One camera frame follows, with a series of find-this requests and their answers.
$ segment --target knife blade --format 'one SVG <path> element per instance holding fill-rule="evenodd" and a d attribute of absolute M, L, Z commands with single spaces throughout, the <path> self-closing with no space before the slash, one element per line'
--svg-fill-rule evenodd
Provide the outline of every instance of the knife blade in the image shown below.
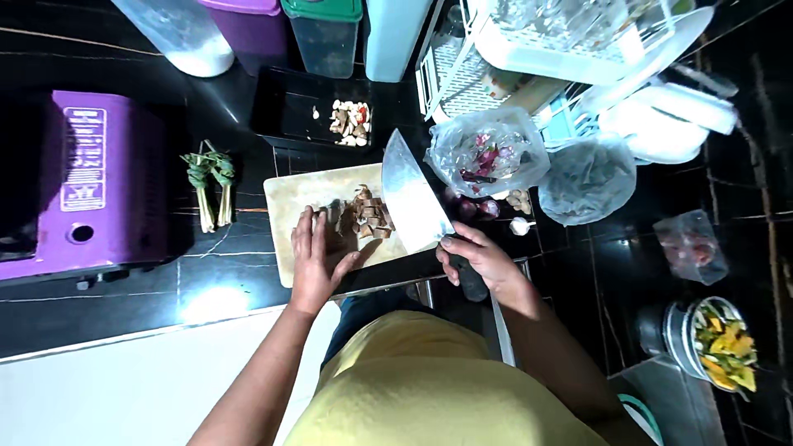
<path fill-rule="evenodd" d="M 382 181 L 383 200 L 408 254 L 437 244 L 445 235 L 457 236 L 399 129 L 385 146 Z M 490 295 L 482 276 L 465 257 L 449 254 L 449 261 L 459 272 L 466 298 L 480 302 Z"/>

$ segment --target hand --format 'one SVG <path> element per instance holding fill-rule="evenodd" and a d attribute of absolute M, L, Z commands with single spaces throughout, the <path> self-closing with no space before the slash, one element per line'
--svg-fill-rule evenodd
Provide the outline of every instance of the hand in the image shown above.
<path fill-rule="evenodd" d="M 457 268 L 449 265 L 449 253 L 458 254 L 468 259 L 471 267 L 482 276 L 485 285 L 494 294 L 517 291 L 519 288 L 516 287 L 528 285 L 526 277 L 507 256 L 507 253 L 487 238 L 482 231 L 457 221 L 453 223 L 453 226 L 457 234 L 470 241 L 445 236 L 435 249 L 435 257 L 440 263 L 443 263 L 443 272 L 455 286 L 460 285 L 460 274 Z"/>
<path fill-rule="evenodd" d="M 328 277 L 329 268 L 325 263 L 325 223 L 328 215 L 324 211 L 320 212 L 312 231 L 313 218 L 314 209 L 306 206 L 297 227 L 292 229 L 295 277 L 289 305 L 295 310 L 316 316 L 342 277 L 352 269 L 360 252 L 354 251 L 344 256 Z"/>

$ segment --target purple container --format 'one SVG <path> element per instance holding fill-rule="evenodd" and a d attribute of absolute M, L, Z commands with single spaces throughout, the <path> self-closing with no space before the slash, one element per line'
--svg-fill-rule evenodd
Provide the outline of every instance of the purple container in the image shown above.
<path fill-rule="evenodd" d="M 0 280 L 89 274 L 167 255 L 163 126 L 114 94 L 54 91 L 32 258 Z"/>
<path fill-rule="evenodd" d="M 286 67 L 286 16 L 278 0 L 198 0 L 251 76 Z"/>

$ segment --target wooden cutting board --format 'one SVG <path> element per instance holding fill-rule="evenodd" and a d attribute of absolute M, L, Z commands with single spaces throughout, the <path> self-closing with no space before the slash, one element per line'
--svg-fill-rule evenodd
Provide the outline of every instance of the wooden cutting board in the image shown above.
<path fill-rule="evenodd" d="M 316 210 L 336 199 L 350 201 L 355 197 L 355 189 L 358 189 L 361 183 L 369 187 L 374 197 L 382 198 L 381 169 L 382 163 L 377 163 L 333 171 L 282 176 L 264 182 L 264 193 L 270 214 L 270 230 L 273 233 L 275 257 L 278 261 L 278 274 L 283 286 L 292 287 L 294 256 L 290 237 L 292 228 L 297 225 L 297 219 L 303 209 L 310 205 Z M 382 241 L 371 236 L 358 240 L 358 250 L 364 253 L 365 259 L 360 267 L 369 267 L 408 254 L 400 241 L 399 228 L 390 238 Z"/>

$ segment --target sticker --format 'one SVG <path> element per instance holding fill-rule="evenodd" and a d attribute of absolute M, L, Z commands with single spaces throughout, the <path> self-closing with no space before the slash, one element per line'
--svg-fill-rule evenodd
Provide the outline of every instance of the sticker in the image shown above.
<path fill-rule="evenodd" d="M 63 118 L 64 178 L 60 210 L 104 209 L 107 110 L 66 107 Z"/>

